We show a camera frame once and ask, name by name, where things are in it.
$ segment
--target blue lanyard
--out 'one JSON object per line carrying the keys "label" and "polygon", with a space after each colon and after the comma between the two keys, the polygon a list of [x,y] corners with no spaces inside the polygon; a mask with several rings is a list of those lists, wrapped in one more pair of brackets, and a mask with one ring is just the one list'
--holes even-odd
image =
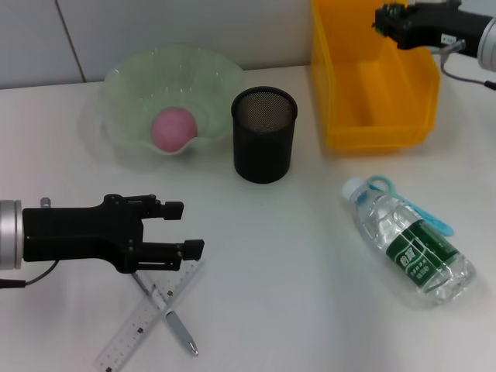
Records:
{"label": "blue lanyard", "polygon": [[[379,183],[379,182],[386,186],[385,189],[379,188],[377,186],[377,183]],[[369,185],[369,188],[371,188],[372,190],[382,191],[385,194],[390,195],[393,198],[400,200],[401,202],[408,205],[410,208],[414,209],[438,233],[440,233],[444,236],[453,236],[453,234],[455,233],[453,231],[453,229],[451,228],[451,226],[447,225],[446,223],[444,223],[440,219],[434,217],[433,215],[431,215],[430,213],[428,213],[424,209],[418,207],[417,205],[413,204],[412,202],[409,202],[407,199],[405,199],[401,195],[399,195],[396,192],[396,187],[394,186],[394,184],[391,182],[391,180],[389,178],[387,178],[385,176],[380,176],[380,175],[379,176],[373,176],[367,180],[367,183]]]}

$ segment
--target bottle cap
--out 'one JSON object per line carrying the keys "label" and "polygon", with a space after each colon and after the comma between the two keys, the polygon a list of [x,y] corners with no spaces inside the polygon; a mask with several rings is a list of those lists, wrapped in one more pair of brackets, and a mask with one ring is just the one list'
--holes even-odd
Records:
{"label": "bottle cap", "polygon": [[341,195],[343,196],[343,198],[345,198],[348,202],[351,201],[351,196],[353,195],[353,193],[358,190],[359,188],[361,188],[362,186],[364,186],[365,184],[367,184],[366,181],[364,181],[362,178],[360,177],[353,177],[353,178],[350,178],[344,185],[343,185],[343,188],[341,189]]}

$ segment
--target pink ball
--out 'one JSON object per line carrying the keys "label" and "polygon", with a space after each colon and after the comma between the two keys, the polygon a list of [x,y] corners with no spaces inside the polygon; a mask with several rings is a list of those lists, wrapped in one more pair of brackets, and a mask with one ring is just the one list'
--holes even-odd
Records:
{"label": "pink ball", "polygon": [[184,108],[166,108],[153,121],[152,141],[168,153],[179,151],[197,135],[195,117]]}

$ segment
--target white wall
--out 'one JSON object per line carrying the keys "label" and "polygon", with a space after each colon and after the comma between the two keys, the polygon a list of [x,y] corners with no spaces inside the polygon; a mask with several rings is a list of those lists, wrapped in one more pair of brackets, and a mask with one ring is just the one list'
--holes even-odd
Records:
{"label": "white wall", "polygon": [[0,88],[80,82],[53,0],[0,0]]}
{"label": "white wall", "polygon": [[[59,3],[89,81],[132,53],[170,42],[210,47],[244,68],[309,60],[310,0]],[[496,16],[496,0],[464,0],[463,9]],[[55,0],[0,0],[0,88],[79,81]]]}
{"label": "white wall", "polygon": [[476,12],[496,16],[496,0],[463,0],[462,8],[468,12]]}
{"label": "white wall", "polygon": [[309,0],[59,0],[86,78],[170,42],[209,47],[244,68],[306,64]]}

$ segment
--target plastic water bottle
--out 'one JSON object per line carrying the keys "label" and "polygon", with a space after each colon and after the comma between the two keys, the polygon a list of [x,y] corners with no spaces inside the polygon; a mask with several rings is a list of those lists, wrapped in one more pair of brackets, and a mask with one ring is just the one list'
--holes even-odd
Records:
{"label": "plastic water bottle", "polygon": [[474,279],[472,263],[412,208],[371,190],[361,178],[346,182],[342,194],[353,206],[363,239],[391,258],[428,298],[447,302]]}

